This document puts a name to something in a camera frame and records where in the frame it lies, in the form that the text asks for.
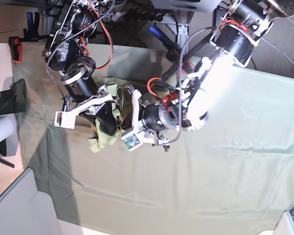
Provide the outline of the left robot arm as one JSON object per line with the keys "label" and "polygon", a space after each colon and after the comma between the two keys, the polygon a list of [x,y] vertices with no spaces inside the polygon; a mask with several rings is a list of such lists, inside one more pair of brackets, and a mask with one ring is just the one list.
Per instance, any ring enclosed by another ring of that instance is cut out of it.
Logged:
{"label": "left robot arm", "polygon": [[156,103],[133,113],[135,127],[145,132],[201,128],[210,106],[206,86],[218,72],[226,73],[233,65],[248,65],[254,48],[272,26],[272,8],[269,0],[230,1],[220,22],[195,48],[210,44],[215,53],[193,65],[189,62],[191,53],[184,52],[190,42],[187,40],[170,69],[148,81],[147,89]]}

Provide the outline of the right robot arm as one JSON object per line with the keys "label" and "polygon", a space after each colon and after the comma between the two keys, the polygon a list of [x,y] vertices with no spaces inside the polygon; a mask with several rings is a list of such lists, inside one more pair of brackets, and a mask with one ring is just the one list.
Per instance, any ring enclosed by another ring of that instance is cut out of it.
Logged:
{"label": "right robot arm", "polygon": [[108,64],[98,67],[87,49],[89,38],[114,5],[113,0],[72,0],[55,21],[42,56],[48,75],[53,78],[52,73],[59,72],[68,92],[62,95],[62,110],[55,113],[56,127],[74,129],[76,118],[83,117],[109,136],[117,131],[112,104],[118,98],[93,79],[93,72]]}

